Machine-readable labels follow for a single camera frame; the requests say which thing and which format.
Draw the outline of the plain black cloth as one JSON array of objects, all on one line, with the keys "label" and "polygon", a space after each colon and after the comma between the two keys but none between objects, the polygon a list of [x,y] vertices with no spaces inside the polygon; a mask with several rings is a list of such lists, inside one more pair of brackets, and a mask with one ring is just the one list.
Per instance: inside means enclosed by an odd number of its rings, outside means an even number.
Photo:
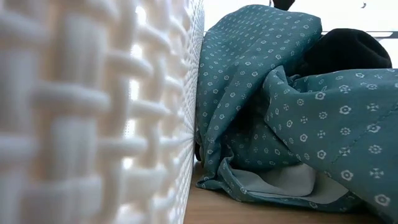
[{"label": "plain black cloth", "polygon": [[357,29],[333,29],[304,53],[294,73],[306,77],[377,68],[392,68],[392,62],[387,50],[374,37]]}]

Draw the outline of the teal flower-patterned cloth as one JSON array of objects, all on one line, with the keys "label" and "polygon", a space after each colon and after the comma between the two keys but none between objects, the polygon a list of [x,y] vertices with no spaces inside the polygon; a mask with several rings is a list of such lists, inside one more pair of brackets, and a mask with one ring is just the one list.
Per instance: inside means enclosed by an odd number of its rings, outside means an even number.
[{"label": "teal flower-patterned cloth", "polygon": [[323,35],[319,17],[264,5],[205,34],[197,185],[328,212],[367,204],[398,224],[398,69],[295,74]]}]

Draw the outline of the white woven plastic basket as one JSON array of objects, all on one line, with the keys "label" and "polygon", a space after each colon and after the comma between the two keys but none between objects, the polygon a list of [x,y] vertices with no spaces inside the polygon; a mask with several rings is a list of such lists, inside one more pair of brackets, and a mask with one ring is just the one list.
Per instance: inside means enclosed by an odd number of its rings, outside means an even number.
[{"label": "white woven plastic basket", "polygon": [[0,224],[183,224],[203,0],[0,0]]}]

